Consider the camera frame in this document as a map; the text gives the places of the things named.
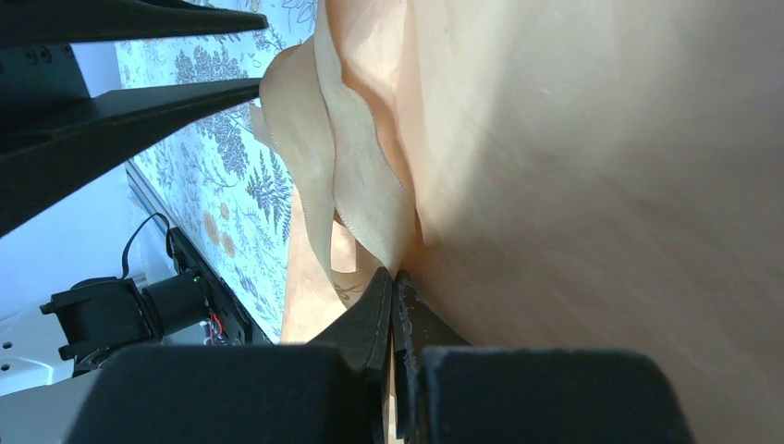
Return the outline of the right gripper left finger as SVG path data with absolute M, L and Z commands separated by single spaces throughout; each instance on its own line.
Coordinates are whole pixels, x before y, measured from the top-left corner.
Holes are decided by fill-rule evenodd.
M 99 373 L 69 443 L 382 443 L 392 278 L 301 345 L 144 346 Z

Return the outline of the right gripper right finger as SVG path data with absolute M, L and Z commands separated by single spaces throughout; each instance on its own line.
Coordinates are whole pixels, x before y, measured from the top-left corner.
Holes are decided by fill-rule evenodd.
M 478 347 L 398 273 L 397 435 L 407 443 L 691 443 L 668 378 L 618 349 Z

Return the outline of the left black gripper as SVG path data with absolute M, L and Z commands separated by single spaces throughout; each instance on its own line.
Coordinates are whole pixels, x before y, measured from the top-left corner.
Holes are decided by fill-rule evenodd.
M 1 232 L 190 123 L 257 97 L 259 79 L 124 89 L 90 98 L 68 43 L 264 30 L 263 14 L 186 1 L 1 3 Z

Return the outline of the beige kraft wrapping paper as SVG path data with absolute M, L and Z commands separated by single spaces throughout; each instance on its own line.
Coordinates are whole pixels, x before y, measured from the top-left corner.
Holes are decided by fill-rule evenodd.
M 391 184 L 336 219 L 477 344 L 626 348 L 700 443 L 783 439 L 779 1 L 323 1 Z

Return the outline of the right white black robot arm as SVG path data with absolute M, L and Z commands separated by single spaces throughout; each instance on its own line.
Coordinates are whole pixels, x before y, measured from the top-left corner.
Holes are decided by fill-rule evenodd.
M 173 277 L 88 279 L 2 322 L 3 442 L 693 442 L 639 353 L 474 347 L 384 268 L 276 346 L 179 228 L 165 247 Z

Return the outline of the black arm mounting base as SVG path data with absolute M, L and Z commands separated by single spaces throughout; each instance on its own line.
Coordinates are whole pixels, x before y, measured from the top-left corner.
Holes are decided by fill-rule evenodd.
M 219 277 L 180 228 L 166 234 L 174 267 L 204 293 L 206 345 L 272 345 L 227 282 Z

